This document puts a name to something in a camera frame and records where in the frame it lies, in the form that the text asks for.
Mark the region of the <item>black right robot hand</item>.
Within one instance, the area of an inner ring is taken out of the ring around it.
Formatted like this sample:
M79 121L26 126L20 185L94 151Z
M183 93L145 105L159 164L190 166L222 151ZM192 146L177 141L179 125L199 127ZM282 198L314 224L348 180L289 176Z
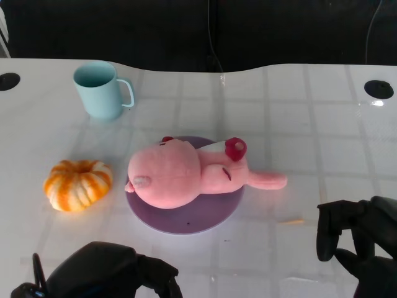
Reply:
M316 251L359 280L354 297L396 297L396 200L320 204Z

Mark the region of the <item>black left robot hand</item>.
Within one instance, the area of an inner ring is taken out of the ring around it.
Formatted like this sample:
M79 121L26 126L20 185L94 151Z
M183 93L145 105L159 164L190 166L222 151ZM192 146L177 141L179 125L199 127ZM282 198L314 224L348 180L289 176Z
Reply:
M178 269L133 248L91 242L62 262L47 279L49 297L135 297L144 286L159 297L182 297Z

